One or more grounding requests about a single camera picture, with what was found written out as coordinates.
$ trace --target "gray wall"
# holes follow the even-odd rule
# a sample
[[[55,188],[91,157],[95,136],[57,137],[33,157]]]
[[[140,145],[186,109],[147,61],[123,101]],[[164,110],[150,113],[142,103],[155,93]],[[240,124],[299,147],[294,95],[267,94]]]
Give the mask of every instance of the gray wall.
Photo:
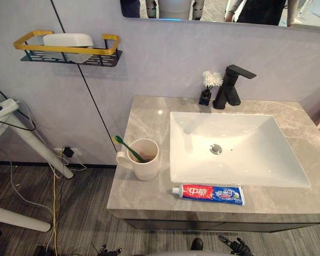
[[[68,33],[122,38],[117,67],[82,66],[111,135],[123,135],[134,95],[198,97],[201,73],[237,64],[258,76],[237,81],[243,99],[290,100],[320,116],[320,31],[229,23],[127,19],[118,0],[55,0]],[[75,65],[20,62],[12,42],[34,29],[61,32],[49,0],[0,1],[0,89],[31,107],[50,147],[70,145],[86,163],[114,164],[115,149]],[[41,161],[11,132],[15,161]]]

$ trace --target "white artificial flower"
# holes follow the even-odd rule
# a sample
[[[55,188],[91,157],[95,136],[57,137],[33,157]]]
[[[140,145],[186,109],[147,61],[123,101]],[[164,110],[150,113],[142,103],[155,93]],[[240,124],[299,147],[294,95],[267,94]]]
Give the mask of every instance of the white artificial flower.
[[[205,71],[203,72],[203,77],[204,77],[204,86],[208,90],[210,90],[214,86],[221,86],[223,83],[223,78],[220,75],[220,73],[217,72],[210,72],[210,71]]]

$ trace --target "baseboard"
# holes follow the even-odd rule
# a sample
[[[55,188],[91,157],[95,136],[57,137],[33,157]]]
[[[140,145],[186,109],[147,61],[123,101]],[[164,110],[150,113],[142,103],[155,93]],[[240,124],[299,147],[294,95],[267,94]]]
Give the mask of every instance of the baseboard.
[[[12,162],[13,165],[20,166],[48,166],[48,163],[34,163],[34,162]],[[0,165],[10,165],[9,161],[0,161]],[[84,164],[88,168],[106,168],[115,169],[116,165],[112,164]],[[80,164],[69,164],[68,167],[81,167]]]

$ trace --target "sink drain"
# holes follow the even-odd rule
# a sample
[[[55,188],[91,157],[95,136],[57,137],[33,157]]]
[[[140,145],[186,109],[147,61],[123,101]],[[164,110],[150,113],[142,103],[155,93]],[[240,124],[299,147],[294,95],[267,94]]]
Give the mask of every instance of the sink drain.
[[[210,145],[210,151],[211,153],[215,154],[215,155],[220,155],[222,154],[222,147],[220,145],[217,145],[217,144],[213,144],[213,145]]]

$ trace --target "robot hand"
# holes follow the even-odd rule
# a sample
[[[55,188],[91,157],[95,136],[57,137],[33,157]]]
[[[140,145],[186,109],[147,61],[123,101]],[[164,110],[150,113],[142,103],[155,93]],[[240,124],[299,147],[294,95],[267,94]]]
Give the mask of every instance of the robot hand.
[[[233,250],[231,254],[240,255],[240,256],[253,256],[250,248],[239,237],[237,238],[239,243],[236,241],[231,242],[229,239],[227,239],[224,236],[218,236],[218,238]]]

